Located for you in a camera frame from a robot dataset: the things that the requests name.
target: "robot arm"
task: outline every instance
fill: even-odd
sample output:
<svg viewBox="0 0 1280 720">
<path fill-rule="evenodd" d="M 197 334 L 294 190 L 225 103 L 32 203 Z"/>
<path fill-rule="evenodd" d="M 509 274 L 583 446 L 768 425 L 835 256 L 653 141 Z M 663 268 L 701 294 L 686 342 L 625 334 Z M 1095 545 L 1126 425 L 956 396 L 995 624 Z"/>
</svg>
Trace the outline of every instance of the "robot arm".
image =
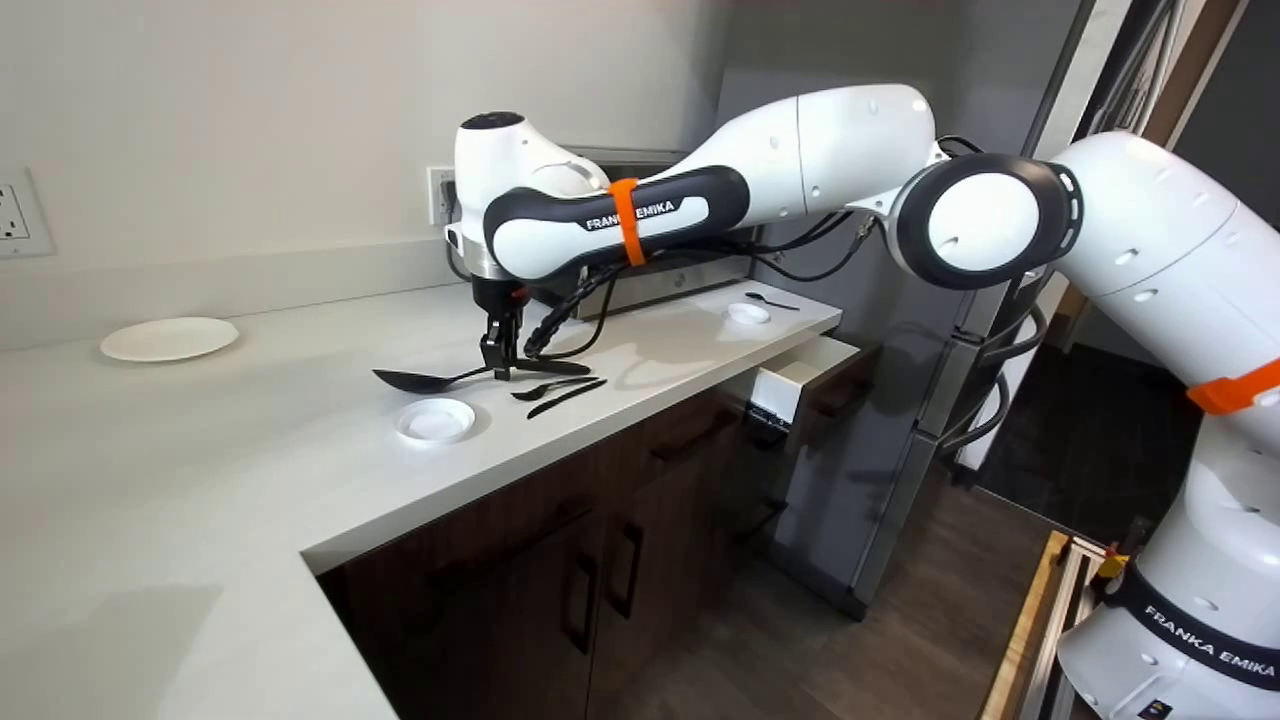
<svg viewBox="0 0 1280 720">
<path fill-rule="evenodd" d="M 933 283 L 998 283 L 1062 254 L 1080 224 L 1062 167 L 948 161 L 933 136 L 916 89 L 832 89 L 735 117 L 666 172 L 604 190 L 597 164 L 520 117 L 474 117 L 457 136 L 452 238 L 484 281 L 542 281 L 599 256 L 638 265 L 728 230 L 842 209 L 886 217 L 899 265 Z"/>
<path fill-rule="evenodd" d="M 1103 717 L 1280 717 L 1280 239 L 1217 181 L 1124 134 L 1050 164 L 948 161 L 896 86 L 768 103 L 634 190 L 516 117 L 463 126 L 457 147 L 452 233 L 500 343 L 524 281 L 807 211 L 883 217 L 891 256 L 942 290 L 1059 261 L 1207 415 L 1186 493 L 1130 569 L 1140 593 L 1120 590 L 1059 660 Z"/>
</svg>

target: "white countertop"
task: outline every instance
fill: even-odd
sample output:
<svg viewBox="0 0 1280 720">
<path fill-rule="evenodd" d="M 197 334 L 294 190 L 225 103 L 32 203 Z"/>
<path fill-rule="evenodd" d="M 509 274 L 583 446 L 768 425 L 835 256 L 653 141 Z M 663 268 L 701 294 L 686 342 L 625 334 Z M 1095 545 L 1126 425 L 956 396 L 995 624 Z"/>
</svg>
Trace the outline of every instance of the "white countertop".
<svg viewBox="0 0 1280 720">
<path fill-rule="evenodd" d="M 474 365 L 468 290 L 242 317 L 233 353 L 129 368 L 96 343 L 0 353 L 0 717 L 391 717 L 314 569 L 732 382 L 835 308 L 728 319 L 732 283 L 609 319 L 609 388 L 524 422 L 494 382 L 472 437 L 396 437 L 379 353 Z"/>
</svg>

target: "electrical outlet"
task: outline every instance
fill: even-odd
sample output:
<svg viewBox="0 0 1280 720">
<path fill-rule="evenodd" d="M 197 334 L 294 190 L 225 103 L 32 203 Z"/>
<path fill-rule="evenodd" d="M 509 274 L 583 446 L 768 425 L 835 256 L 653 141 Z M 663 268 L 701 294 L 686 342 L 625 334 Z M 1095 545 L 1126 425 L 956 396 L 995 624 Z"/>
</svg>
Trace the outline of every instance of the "electrical outlet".
<svg viewBox="0 0 1280 720">
<path fill-rule="evenodd" d="M 50 238 L 24 167 L 0 167 L 0 261 L 3 256 L 50 256 Z"/>
<path fill-rule="evenodd" d="M 0 238 L 3 239 L 27 239 L 32 230 L 24 221 L 24 209 L 17 203 L 17 190 L 10 184 L 0 184 Z"/>
<path fill-rule="evenodd" d="M 452 164 L 427 164 L 427 224 L 445 230 L 457 211 Z"/>
</svg>

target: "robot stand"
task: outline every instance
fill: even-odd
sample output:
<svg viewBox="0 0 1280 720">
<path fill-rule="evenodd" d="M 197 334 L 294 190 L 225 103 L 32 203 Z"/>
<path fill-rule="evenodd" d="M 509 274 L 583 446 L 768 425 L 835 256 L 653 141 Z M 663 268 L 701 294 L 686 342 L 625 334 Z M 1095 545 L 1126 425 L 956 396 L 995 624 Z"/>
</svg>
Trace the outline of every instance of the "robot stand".
<svg viewBox="0 0 1280 720">
<path fill-rule="evenodd" d="M 1203 422 L 1124 586 L 1059 643 L 1099 717 L 1280 717 L 1280 459 Z"/>
</svg>

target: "cabinet handle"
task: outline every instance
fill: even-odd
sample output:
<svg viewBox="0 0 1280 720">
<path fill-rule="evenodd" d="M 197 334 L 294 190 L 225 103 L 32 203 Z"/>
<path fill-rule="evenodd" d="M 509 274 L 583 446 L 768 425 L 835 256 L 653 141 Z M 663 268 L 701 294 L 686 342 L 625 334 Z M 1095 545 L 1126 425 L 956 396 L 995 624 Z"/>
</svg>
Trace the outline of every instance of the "cabinet handle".
<svg viewBox="0 0 1280 720">
<path fill-rule="evenodd" d="M 628 524 L 628 527 L 625 527 L 625 540 L 632 545 L 628 590 L 625 590 L 625 593 L 609 593 L 609 606 L 611 606 L 620 615 L 632 615 L 632 611 L 634 611 L 634 586 L 638 586 L 638 557 L 645 557 L 645 527 L 638 527 L 638 524 Z"/>
<path fill-rule="evenodd" d="M 591 637 L 591 628 L 597 628 L 597 579 L 599 579 L 597 557 L 574 557 L 572 577 L 583 577 L 587 593 L 583 593 L 583 611 L 578 615 L 572 611 L 574 610 L 572 606 L 572 590 L 563 593 L 563 634 L 567 634 L 574 654 L 591 655 L 591 639 L 597 639 Z"/>
</svg>

